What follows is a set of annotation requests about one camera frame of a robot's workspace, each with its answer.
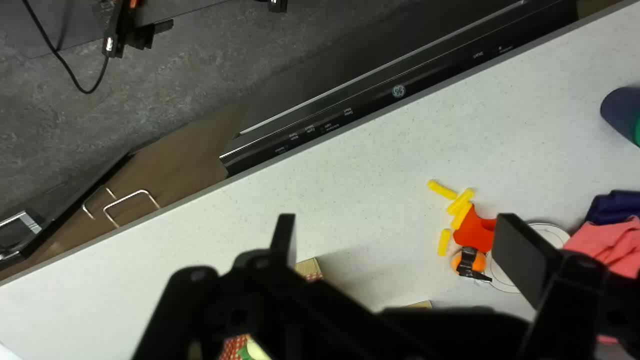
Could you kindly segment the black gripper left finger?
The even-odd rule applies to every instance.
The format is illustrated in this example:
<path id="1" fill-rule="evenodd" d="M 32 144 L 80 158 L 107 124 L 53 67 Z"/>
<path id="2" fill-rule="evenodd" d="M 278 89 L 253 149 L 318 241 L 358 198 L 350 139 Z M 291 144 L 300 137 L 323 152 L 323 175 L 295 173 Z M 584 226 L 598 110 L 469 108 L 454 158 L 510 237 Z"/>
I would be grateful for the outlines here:
<path id="1" fill-rule="evenodd" d="M 269 252 L 275 264 L 291 267 L 295 262 L 295 216 L 279 214 L 275 221 Z"/>

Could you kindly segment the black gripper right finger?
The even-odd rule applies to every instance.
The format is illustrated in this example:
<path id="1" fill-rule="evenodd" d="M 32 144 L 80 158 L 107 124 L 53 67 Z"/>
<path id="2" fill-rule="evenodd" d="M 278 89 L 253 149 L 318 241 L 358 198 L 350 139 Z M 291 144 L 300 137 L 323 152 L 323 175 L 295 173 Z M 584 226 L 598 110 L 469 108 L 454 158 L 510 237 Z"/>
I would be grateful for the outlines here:
<path id="1" fill-rule="evenodd" d="M 561 252 L 515 214 L 496 219 L 493 261 L 532 308 L 540 308 Z"/>

